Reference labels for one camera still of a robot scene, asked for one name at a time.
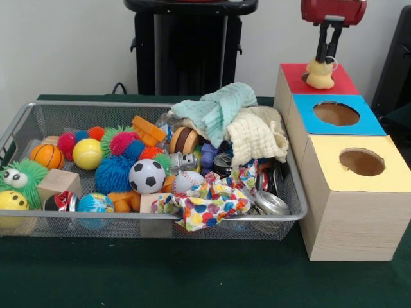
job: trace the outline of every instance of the box with hole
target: box with hole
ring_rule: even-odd
[[[286,126],[299,168],[309,134],[386,135],[361,95],[294,94],[292,98]]]
[[[389,136],[310,135],[301,176],[310,260],[393,258],[411,219],[411,171]]]
[[[333,71],[335,86],[329,90],[317,90],[304,81],[307,64],[281,63],[278,71],[277,87],[275,89],[274,106],[280,111],[287,123],[288,113],[292,105],[293,94],[339,94],[359,95],[357,88],[342,65]]]

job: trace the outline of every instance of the washcloth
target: washcloth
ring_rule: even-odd
[[[159,197],[152,203],[152,212],[182,214],[177,223],[187,231],[213,227],[235,213],[244,214],[251,203],[241,189],[254,192],[257,164],[255,161],[247,168],[236,168],[223,180],[210,172],[203,184],[192,186],[185,194]]]
[[[218,148],[224,140],[225,129],[243,107],[257,105],[252,88],[244,83],[231,83],[215,93],[206,94],[200,101],[182,101],[171,110],[181,118],[190,119],[204,131],[210,143]]]
[[[196,130],[205,139],[209,138],[190,119],[184,119],[183,125]],[[279,112],[265,106],[242,108],[227,126],[224,139],[232,142],[232,167],[244,165],[252,158],[275,157],[285,162],[289,147]]]

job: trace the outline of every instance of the yellow ball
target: yellow ball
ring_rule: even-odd
[[[16,191],[0,192],[0,210],[28,210],[27,199]],[[3,216],[0,217],[0,229],[18,227],[24,217]]]
[[[100,142],[87,138],[79,141],[73,150],[73,160],[83,170],[95,170],[100,165],[103,152]]]

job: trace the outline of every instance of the yellow duck toy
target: yellow duck toy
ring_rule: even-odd
[[[306,83],[319,90],[328,90],[334,87],[333,63],[320,63],[316,59],[307,65]]]

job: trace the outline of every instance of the colorful polka dot fabric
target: colorful polka dot fabric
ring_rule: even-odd
[[[203,184],[192,186],[187,193],[160,197],[152,203],[152,212],[182,214],[177,223],[187,231],[213,227],[235,213],[246,213],[251,203],[240,189],[253,192],[257,163],[235,169],[223,180],[216,173],[208,173]]]

